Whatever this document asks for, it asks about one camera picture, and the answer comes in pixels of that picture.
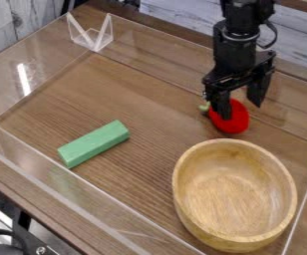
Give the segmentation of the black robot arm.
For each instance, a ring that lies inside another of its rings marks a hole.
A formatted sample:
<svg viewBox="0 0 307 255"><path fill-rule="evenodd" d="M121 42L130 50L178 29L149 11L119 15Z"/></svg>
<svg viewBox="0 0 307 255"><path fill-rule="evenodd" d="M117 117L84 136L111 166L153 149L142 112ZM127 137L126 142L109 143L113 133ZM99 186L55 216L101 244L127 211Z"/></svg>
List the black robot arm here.
<svg viewBox="0 0 307 255"><path fill-rule="evenodd" d="M260 45L260 26L277 34L269 22L274 0L220 0L224 19L213 26L214 66L202 78L204 97L224 120L232 119L230 92L246 88L246 97L260 108L274 72L276 52Z"/></svg>

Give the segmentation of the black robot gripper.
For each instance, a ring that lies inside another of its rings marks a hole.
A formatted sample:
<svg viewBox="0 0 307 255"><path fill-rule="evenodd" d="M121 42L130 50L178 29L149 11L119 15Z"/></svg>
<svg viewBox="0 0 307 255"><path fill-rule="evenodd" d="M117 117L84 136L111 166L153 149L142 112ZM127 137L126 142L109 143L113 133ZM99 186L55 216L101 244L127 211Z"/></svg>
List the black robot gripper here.
<svg viewBox="0 0 307 255"><path fill-rule="evenodd" d="M269 89L276 52L256 50L258 36L229 34L224 21L213 27L214 66L202 78L204 95L225 121L232 117L232 91L246 86L246 97L260 108Z"/></svg>

